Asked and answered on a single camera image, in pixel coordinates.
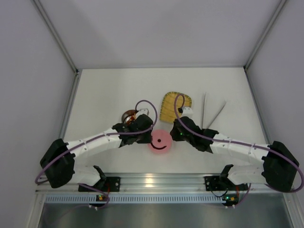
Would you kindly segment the pink round lid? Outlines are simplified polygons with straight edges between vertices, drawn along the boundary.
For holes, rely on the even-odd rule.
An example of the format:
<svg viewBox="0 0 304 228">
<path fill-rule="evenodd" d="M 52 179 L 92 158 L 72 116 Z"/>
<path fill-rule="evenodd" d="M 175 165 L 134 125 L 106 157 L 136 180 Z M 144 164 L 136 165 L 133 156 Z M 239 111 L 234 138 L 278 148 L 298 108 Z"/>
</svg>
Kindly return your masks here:
<svg viewBox="0 0 304 228">
<path fill-rule="evenodd" d="M 166 130 L 153 130 L 152 141 L 148 144 L 149 150 L 154 154 L 166 154 L 172 146 L 172 137 Z"/>
</svg>

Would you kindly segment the round steel lunch bowl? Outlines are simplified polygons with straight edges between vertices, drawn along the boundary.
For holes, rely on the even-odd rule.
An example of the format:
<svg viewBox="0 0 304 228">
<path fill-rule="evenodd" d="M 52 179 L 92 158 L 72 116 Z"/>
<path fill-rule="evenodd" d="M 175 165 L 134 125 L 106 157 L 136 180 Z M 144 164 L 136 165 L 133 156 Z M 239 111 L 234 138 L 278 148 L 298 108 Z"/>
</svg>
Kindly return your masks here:
<svg viewBox="0 0 304 228">
<path fill-rule="evenodd" d="M 124 124 L 129 125 L 131 122 L 133 122 L 136 119 L 136 114 L 138 113 L 138 110 L 128 110 L 123 113 L 121 120 Z"/>
</svg>

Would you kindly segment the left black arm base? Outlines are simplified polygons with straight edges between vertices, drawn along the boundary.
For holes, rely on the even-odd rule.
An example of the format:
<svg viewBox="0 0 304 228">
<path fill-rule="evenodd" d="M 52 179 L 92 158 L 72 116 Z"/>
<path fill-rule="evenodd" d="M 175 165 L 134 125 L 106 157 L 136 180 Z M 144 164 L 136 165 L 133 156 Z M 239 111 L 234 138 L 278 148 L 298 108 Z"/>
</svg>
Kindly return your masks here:
<svg viewBox="0 0 304 228">
<path fill-rule="evenodd" d="M 93 192 L 93 191 L 102 191 L 102 192 L 119 192 L 120 191 L 120 181 L 121 178 L 114 177 L 106 177 L 103 180 L 98 181 L 93 186 L 79 185 L 79 192 Z"/>
</svg>

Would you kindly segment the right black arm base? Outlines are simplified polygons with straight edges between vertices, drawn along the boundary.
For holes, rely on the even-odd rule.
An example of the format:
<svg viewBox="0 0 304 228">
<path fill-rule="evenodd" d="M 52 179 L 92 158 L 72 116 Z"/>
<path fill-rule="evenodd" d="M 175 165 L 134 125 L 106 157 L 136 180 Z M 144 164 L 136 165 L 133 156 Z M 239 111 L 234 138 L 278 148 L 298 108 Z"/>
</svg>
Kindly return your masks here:
<svg viewBox="0 0 304 228">
<path fill-rule="evenodd" d="M 215 176 L 205 176 L 204 177 L 206 191 L 246 191 L 248 190 L 248 184 L 235 185 L 226 177 Z"/>
</svg>

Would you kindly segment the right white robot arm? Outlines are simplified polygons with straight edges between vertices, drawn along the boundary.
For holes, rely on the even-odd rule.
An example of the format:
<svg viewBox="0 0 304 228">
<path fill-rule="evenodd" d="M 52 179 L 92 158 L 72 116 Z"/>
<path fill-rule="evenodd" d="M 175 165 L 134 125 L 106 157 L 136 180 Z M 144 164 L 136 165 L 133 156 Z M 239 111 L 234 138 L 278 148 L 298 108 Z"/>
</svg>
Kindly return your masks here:
<svg viewBox="0 0 304 228">
<path fill-rule="evenodd" d="M 292 188 L 296 174 L 300 177 L 304 174 L 299 162 L 281 142 L 274 141 L 271 145 L 240 142 L 212 129 L 200 129 L 186 116 L 174 120 L 170 135 L 174 141 L 186 141 L 198 151 L 246 162 L 246 165 L 228 164 L 223 168 L 219 181 L 227 186 L 260 183 L 279 192 L 297 192 L 304 186 Z"/>
</svg>

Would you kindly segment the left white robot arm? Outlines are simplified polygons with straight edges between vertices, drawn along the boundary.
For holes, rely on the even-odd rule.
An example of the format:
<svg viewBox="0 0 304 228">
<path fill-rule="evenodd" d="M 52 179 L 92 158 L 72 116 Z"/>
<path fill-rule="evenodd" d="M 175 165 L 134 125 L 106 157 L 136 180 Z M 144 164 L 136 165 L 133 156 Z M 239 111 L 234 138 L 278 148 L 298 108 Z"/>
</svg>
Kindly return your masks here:
<svg viewBox="0 0 304 228">
<path fill-rule="evenodd" d="M 40 165 L 51 188 L 66 184 L 80 184 L 93 190 L 102 190 L 107 177 L 98 165 L 87 165 L 90 156 L 126 145 L 149 144 L 152 141 L 153 120 L 141 114 L 130 123 L 117 123 L 108 130 L 77 141 L 52 142 Z"/>
</svg>

